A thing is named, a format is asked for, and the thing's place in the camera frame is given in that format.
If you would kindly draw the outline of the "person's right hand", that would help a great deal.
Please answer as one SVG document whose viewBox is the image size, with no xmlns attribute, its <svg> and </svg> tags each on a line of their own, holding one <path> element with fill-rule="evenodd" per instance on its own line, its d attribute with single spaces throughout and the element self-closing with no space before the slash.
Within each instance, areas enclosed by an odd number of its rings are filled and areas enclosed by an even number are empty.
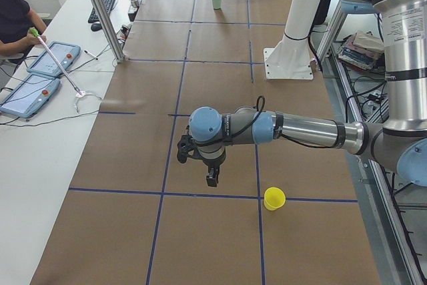
<svg viewBox="0 0 427 285">
<path fill-rule="evenodd" d="M 32 45 L 39 45 L 39 44 L 41 44 L 42 41 L 45 42 L 46 39 L 47 38 L 44 35 L 34 36 L 31 33 L 28 33 L 21 40 L 22 40 L 22 44 L 24 44 L 24 46 L 29 47 Z"/>
</svg>

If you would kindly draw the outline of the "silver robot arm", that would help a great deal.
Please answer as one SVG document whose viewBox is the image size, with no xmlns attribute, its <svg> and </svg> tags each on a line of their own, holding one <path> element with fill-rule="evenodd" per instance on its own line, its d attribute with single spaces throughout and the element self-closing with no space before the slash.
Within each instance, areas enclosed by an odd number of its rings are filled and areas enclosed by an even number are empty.
<svg viewBox="0 0 427 285">
<path fill-rule="evenodd" d="M 346 13 L 382 16 L 388 119 L 341 123 L 255 108 L 220 114 L 201 107 L 189 117 L 177 159 L 201 160 L 207 184 L 216 186 L 226 147 L 285 138 L 311 148 L 343 148 L 418 186 L 426 185 L 426 0 L 342 0 Z"/>
</svg>

